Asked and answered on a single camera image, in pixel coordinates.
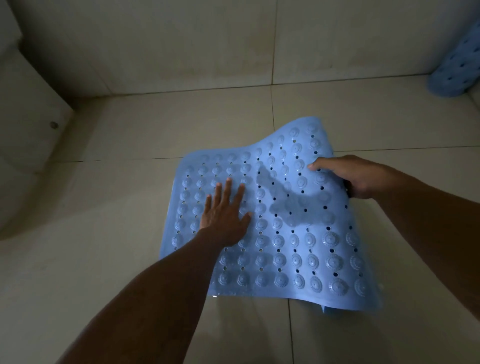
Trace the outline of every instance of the hand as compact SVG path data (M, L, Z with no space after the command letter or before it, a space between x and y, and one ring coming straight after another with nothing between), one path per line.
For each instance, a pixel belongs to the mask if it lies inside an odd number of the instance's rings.
M208 229L214 240L222 246L236 244L247 232L248 224L252 218L252 213L247 212L241 220L239 219L239 207L245 192L245 185L243 183L240 185L233 202L230 204L231 189L231 178L227 178L227 182L225 182L223 195L222 184L217 183L213 205L212 195L209 194L200 220L200 230Z
M308 165L310 170L325 168L345 180L350 197L375 198L405 179L412 178L399 170L357 156L317 158Z

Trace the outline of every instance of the person's left hand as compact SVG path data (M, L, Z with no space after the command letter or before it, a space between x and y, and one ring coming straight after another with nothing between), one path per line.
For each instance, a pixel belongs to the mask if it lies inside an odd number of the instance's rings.
M243 183L240 185L233 202L230 204L231 189L231 178L227 178L227 182L225 182L223 195L222 184L217 183L213 205L212 195L209 194L200 220L199 232L202 229L208 229L214 240L222 246L236 244L247 232L248 224L252 218L252 213L247 212L241 220L239 219L239 207L245 192L245 185Z

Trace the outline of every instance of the perforated mat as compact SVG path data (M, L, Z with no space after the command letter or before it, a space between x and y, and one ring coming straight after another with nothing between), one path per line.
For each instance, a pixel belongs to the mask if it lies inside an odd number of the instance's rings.
M246 185L240 215L254 216L245 237L218 257L208 294L378 307L342 180L307 169L319 156L333 153L314 117L292 121L251 146L188 154L177 168L160 258L195 236L206 195L230 176L232 191Z

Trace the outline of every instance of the person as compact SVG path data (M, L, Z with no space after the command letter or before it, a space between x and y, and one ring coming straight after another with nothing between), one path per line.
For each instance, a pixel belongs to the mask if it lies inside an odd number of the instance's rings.
M373 198L438 279L480 318L480 204L440 191L386 165L356 156L318 158L356 198ZM188 244L135 277L83 330L59 363L181 363L195 332L221 250L246 233L245 190L229 202L231 179L206 198ZM468 250L457 249L457 245Z

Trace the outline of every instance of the tiled floor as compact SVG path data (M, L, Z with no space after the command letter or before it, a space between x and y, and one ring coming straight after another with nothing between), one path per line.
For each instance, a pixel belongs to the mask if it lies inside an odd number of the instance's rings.
M90 101L29 205L1 234L0 363L55 361L157 259L174 170L191 150L247 145L274 126L319 115L338 155L353 151L480 201L480 113L468 96L435 98L424 82L398 77ZM381 311L324 315L296 300L208 298L185 362L476 362L478 321L375 202L354 207L384 287Z

